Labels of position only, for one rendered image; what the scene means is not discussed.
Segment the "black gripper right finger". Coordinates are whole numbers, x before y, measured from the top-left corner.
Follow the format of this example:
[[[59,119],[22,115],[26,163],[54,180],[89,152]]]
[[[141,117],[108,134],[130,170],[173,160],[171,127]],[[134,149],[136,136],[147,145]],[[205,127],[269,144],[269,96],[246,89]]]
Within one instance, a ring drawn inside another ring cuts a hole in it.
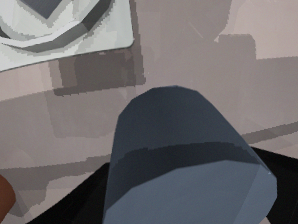
[[[251,148],[277,179],[278,197],[267,213],[267,220],[270,224],[298,224],[298,160],[266,149]]]

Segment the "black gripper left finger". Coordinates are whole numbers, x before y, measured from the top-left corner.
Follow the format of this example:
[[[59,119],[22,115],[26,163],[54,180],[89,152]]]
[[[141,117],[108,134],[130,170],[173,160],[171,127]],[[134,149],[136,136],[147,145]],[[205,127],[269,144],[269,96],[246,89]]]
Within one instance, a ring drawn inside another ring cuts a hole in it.
[[[27,224],[102,224],[109,164],[102,164],[84,183]]]

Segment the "grey cube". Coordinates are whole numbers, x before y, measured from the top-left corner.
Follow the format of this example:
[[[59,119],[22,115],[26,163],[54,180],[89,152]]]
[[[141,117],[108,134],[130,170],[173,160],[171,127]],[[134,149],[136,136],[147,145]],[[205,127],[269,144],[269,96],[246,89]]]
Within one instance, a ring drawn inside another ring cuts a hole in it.
[[[31,10],[44,16],[44,19],[48,19],[52,12],[55,11],[55,8],[59,6],[61,0],[20,0],[20,2],[24,2]]]

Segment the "brown cylinder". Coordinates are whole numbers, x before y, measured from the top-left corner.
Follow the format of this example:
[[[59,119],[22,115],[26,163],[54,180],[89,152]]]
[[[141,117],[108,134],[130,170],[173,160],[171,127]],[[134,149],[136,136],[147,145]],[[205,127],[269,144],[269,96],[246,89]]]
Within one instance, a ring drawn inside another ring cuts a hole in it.
[[[12,185],[0,175],[0,222],[3,222],[5,214],[8,214],[15,202],[16,194],[13,192]]]

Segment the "blue cylinder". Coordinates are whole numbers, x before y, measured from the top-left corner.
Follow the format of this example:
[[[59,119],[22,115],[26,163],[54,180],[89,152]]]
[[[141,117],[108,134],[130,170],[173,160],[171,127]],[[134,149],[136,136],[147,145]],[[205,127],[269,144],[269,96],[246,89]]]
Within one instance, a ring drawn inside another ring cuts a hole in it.
[[[102,224],[259,224],[277,179],[196,89],[166,85],[118,115]]]

